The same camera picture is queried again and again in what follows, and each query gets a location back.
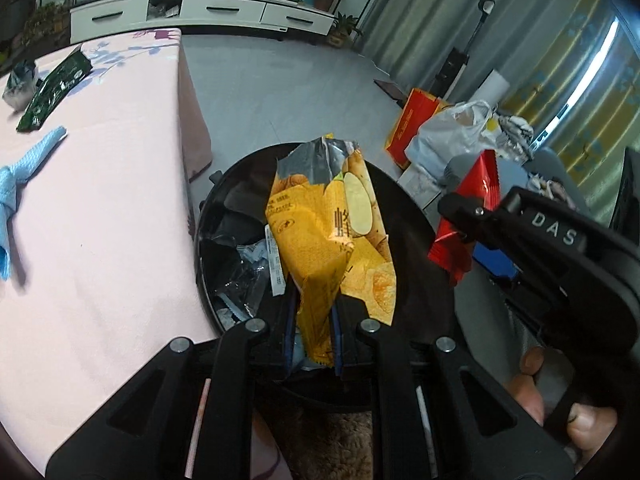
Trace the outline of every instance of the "gray curtain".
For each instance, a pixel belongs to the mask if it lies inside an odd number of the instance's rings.
[[[404,90],[428,89],[452,47],[464,49],[479,0],[377,0],[356,48]],[[517,88],[560,34],[579,0],[495,0],[451,102],[468,99],[495,69]]]

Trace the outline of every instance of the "dark green plastic packet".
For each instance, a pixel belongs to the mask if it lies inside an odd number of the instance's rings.
[[[39,130],[42,123],[64,96],[91,72],[91,61],[80,51],[80,46],[78,45],[62,63],[47,75],[27,105],[16,131]]]

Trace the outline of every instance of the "gray tile floor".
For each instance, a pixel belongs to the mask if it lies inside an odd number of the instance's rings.
[[[299,41],[184,36],[182,43],[213,153],[210,170],[191,184],[194,204],[214,171],[265,146],[329,132],[356,140],[367,160],[399,176],[384,142],[400,108],[373,83],[388,76],[370,60]]]

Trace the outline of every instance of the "metal screw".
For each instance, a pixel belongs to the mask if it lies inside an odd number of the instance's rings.
[[[439,337],[436,346],[443,352],[453,352],[456,349],[456,342],[450,337]]]
[[[191,342],[187,338],[177,337],[175,339],[172,339],[172,341],[169,343],[169,348],[173,350],[175,353],[181,354],[187,348],[189,348],[190,345],[191,345]]]
[[[365,332],[369,332],[370,334],[373,334],[374,332],[377,332],[378,330],[380,330],[380,323],[375,319],[371,319],[371,318],[363,319],[360,322],[360,328],[363,329]]]
[[[264,322],[264,320],[260,319],[259,317],[254,317],[253,319],[250,319],[244,324],[244,327],[249,332],[255,332],[255,333],[261,332],[262,329],[266,326],[267,324]]]

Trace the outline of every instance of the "red wrapper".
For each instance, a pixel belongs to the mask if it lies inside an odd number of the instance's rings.
[[[475,196],[478,205],[493,211],[500,203],[498,165],[494,150],[484,150],[456,189],[462,196]],[[440,220],[436,239],[429,251],[429,259],[449,271],[451,285],[457,285],[465,272],[471,270],[474,243],[463,244],[453,225]]]

